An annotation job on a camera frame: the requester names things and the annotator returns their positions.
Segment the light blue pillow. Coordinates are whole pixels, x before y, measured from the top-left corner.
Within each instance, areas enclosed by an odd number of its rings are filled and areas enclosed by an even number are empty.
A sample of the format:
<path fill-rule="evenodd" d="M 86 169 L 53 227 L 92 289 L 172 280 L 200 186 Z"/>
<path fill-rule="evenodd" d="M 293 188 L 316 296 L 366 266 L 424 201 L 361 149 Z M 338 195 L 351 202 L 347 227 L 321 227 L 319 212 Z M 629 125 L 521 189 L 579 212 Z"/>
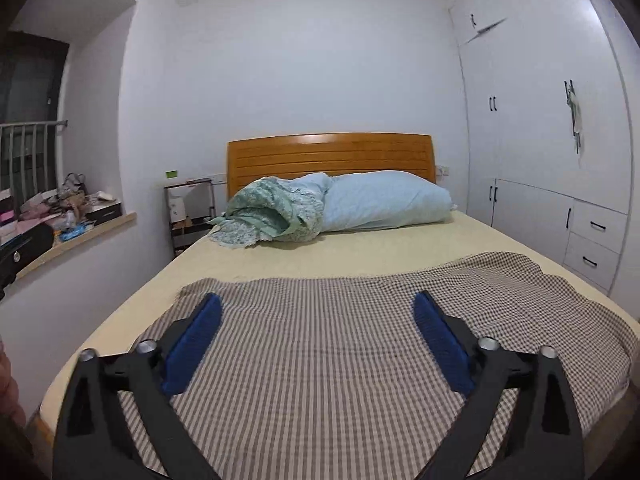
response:
<path fill-rule="evenodd" d="M 415 174 L 381 170 L 292 181 L 320 195 L 324 232 L 371 231 L 447 221 L 456 209 L 446 188 Z"/>

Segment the window sill clutter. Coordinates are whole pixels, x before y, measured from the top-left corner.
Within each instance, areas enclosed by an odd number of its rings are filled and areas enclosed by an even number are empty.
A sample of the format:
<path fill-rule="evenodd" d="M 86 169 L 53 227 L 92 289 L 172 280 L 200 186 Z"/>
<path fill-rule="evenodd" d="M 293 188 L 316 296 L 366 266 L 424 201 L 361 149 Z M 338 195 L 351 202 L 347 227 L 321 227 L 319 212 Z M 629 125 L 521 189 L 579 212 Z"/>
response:
<path fill-rule="evenodd" d="M 53 231 L 53 244 L 65 243 L 100 224 L 122 216 L 114 195 L 90 193 L 83 174 L 70 172 L 59 188 L 36 193 L 19 205 L 10 188 L 1 185 L 1 245 L 44 223 Z"/>

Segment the yellow mattress sheet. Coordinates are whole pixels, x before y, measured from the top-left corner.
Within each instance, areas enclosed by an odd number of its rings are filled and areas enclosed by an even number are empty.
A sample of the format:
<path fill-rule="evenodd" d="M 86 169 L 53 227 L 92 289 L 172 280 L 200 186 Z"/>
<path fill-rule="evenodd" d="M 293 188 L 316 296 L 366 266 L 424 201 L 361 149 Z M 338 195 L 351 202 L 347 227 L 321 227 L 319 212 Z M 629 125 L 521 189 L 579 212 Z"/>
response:
<path fill-rule="evenodd" d="M 544 273 L 564 278 L 578 294 L 597 301 L 633 332 L 639 324 L 612 299 L 533 249 L 466 214 L 428 226 L 328 234 L 309 244 L 265 244 L 222 248 L 201 240 L 147 282 L 115 310 L 83 343 L 103 354 L 126 351 L 176 301 L 184 286 L 202 278 L 245 282 L 258 278 L 348 278 L 401 274 L 481 252 L 516 252 Z"/>

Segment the metal window railing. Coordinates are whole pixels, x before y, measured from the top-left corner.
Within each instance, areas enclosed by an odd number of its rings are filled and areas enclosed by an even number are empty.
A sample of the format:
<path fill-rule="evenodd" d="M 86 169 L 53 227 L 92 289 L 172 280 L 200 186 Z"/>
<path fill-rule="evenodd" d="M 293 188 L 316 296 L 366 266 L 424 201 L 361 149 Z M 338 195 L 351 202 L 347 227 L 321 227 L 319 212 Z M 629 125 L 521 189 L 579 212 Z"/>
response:
<path fill-rule="evenodd" d="M 58 187 L 58 138 L 68 121 L 1 125 L 1 189 L 21 205 Z"/>

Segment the black bedside shelf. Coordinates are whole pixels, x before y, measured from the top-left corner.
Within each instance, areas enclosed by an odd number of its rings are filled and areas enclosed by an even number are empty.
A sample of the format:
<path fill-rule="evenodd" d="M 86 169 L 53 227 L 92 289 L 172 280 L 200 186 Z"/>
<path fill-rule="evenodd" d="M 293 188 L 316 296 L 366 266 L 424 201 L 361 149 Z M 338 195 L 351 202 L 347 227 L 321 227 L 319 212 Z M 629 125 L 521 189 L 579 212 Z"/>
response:
<path fill-rule="evenodd" d="M 180 256 L 209 230 L 216 203 L 211 178 L 190 179 L 164 187 L 174 257 Z"/>

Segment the green floral quilt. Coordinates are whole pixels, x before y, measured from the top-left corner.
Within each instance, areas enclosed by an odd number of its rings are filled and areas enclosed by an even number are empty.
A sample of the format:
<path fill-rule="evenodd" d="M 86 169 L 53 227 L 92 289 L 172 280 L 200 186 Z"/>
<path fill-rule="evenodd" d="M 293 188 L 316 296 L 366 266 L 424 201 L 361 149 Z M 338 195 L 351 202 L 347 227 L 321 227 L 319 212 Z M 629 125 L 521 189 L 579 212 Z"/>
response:
<path fill-rule="evenodd" d="M 259 178 L 236 192 L 226 211 L 209 221 L 208 238 L 228 248 L 310 242 L 321 232 L 330 187 L 331 179 L 323 172 L 293 180 Z"/>

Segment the brown checked blanket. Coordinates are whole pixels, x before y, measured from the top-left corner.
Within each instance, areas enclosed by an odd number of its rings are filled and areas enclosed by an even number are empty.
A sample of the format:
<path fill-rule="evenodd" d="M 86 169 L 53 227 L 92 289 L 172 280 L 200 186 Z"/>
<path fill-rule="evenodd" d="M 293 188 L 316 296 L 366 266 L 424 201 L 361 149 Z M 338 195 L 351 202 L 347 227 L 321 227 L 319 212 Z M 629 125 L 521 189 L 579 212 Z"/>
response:
<path fill-rule="evenodd" d="M 515 252 L 375 278 L 204 278 L 145 336 L 221 299 L 220 329 L 172 406 L 222 478 L 411 479 L 463 403 L 416 328 L 423 291 L 503 348 L 555 348 L 583 430 L 628 385 L 634 330 Z"/>

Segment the white built-in wardrobe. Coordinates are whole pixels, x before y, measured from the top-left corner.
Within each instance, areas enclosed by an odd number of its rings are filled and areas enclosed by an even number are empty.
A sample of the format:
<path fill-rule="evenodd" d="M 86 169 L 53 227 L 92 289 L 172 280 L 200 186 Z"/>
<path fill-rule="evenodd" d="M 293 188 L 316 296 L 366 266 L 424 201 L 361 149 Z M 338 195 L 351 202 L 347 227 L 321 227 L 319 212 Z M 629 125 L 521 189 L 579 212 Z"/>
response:
<path fill-rule="evenodd" d="M 631 131 L 592 0 L 454 0 L 468 214 L 609 292 L 626 237 Z"/>

